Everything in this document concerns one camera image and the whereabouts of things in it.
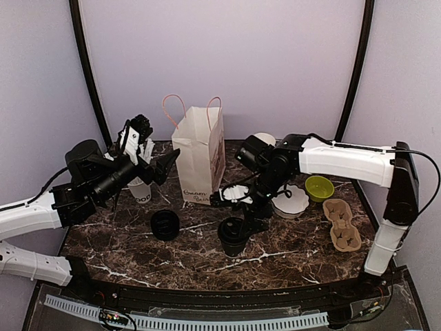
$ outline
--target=brown marble countertop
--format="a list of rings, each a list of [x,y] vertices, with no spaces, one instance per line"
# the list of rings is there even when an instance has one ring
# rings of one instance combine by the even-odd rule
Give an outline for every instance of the brown marble countertop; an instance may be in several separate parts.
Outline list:
[[[223,185],[250,174],[234,159],[239,142],[226,141],[225,146]],[[158,142],[153,155],[171,149],[170,142]],[[296,185],[304,188],[306,178],[298,176]],[[82,257],[93,279],[173,290],[268,290],[354,278],[375,231],[350,180],[328,178],[336,188],[333,198],[351,206],[352,224],[362,239],[357,252],[334,248],[322,204],[310,201],[295,220],[273,216],[269,231],[252,236],[245,251],[231,259],[223,253],[217,227],[240,212],[184,203],[174,167],[163,186],[152,185],[149,203],[138,204],[124,190],[115,213],[99,209],[85,223],[73,226],[61,255]],[[181,231],[173,241],[159,241],[151,233],[150,217],[161,209],[173,210],[180,217]]]

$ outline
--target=yellow-green bowl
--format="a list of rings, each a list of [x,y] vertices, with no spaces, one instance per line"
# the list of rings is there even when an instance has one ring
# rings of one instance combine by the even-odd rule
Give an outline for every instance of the yellow-green bowl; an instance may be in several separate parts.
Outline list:
[[[328,178],[310,176],[305,182],[305,188],[312,201],[323,202],[334,194],[334,185]]]

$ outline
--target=white paper bag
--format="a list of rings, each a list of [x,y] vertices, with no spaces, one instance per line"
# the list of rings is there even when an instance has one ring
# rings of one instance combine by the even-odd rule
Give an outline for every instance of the white paper bag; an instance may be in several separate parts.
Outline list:
[[[172,135],[173,149],[180,148],[176,160],[184,201],[209,205],[209,196],[219,189],[225,170],[225,142],[222,105],[210,108],[190,107],[185,116],[176,122],[163,109],[176,126]]]

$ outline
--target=white cable tray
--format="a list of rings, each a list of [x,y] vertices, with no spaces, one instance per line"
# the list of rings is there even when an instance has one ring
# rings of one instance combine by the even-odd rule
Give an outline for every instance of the white cable tray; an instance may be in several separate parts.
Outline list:
[[[53,295],[46,295],[46,306],[66,312],[72,316],[100,323],[100,308],[86,303],[78,303]],[[260,321],[184,321],[179,319],[159,319],[137,314],[130,314],[135,320],[138,330],[164,331],[291,331],[305,330],[329,325],[326,312],[305,316],[287,317],[283,319],[266,319]],[[110,325],[122,327],[120,324],[108,322]],[[125,330],[133,330],[129,322]]]

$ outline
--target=small white cup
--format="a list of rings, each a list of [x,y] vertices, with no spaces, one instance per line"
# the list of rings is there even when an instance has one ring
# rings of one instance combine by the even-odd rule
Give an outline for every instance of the small white cup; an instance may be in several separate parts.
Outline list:
[[[127,186],[129,187],[129,190],[137,203],[147,203],[152,198],[152,190],[150,189],[150,185],[147,185],[143,181],[135,184],[128,183]]]
[[[276,145],[276,138],[271,136],[269,133],[265,132],[259,132],[254,134],[255,137],[258,137],[261,141],[264,143],[267,143],[268,145]]]

